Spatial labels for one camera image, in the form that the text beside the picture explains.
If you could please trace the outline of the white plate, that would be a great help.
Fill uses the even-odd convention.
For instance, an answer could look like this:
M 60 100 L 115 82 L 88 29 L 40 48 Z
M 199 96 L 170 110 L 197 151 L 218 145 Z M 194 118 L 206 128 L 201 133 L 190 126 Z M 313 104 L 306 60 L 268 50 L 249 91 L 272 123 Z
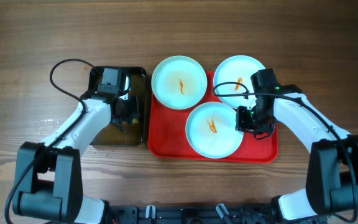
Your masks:
M 197 106 L 188 116 L 185 135 L 203 157 L 222 159 L 238 150 L 244 134 L 236 130 L 236 111 L 220 102 Z
M 156 99 L 173 110 L 195 106 L 206 93 L 208 79 L 194 59 L 176 55 L 162 60 L 155 68 L 151 87 Z
M 246 56 L 236 55 L 225 59 L 216 69 L 213 78 L 214 87 L 220 83 L 236 82 L 245 85 L 249 93 L 253 93 L 251 76 L 259 70 L 265 69 L 265 66 L 257 59 Z M 215 93 L 218 95 L 241 94 L 246 89 L 237 84 L 226 84 L 217 87 Z M 256 104 L 255 96 L 232 96 L 219 97 L 219 99 L 228 106 L 237 109 L 239 106 L 245 106 L 251 109 Z

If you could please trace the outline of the green yellow sponge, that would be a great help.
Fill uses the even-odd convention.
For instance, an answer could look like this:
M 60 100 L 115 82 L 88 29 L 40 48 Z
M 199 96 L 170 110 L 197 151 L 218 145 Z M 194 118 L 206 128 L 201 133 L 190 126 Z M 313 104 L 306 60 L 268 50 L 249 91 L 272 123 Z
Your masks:
M 126 121 L 127 125 L 137 125 L 139 124 L 139 120 L 137 118 L 131 118 Z

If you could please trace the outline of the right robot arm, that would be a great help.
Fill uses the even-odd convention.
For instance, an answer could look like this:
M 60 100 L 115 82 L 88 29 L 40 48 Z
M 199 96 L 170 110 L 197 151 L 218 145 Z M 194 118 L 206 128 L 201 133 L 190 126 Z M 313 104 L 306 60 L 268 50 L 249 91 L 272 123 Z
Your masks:
M 310 154 L 305 187 L 272 200 L 272 220 L 300 221 L 352 210 L 358 216 L 358 135 L 319 112 L 295 85 L 257 87 L 253 107 L 239 106 L 236 128 L 255 136 L 283 123 Z

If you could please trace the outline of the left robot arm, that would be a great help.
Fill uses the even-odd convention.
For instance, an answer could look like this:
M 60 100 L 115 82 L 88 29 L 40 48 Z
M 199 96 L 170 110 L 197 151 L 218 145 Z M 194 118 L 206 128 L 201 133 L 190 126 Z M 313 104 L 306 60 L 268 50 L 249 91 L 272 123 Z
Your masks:
M 47 223 L 114 223 L 109 202 L 83 193 L 80 159 L 106 126 L 138 114 L 134 96 L 79 100 L 75 112 L 53 134 L 39 143 L 23 143 L 6 201 L 6 222 L 14 212 Z

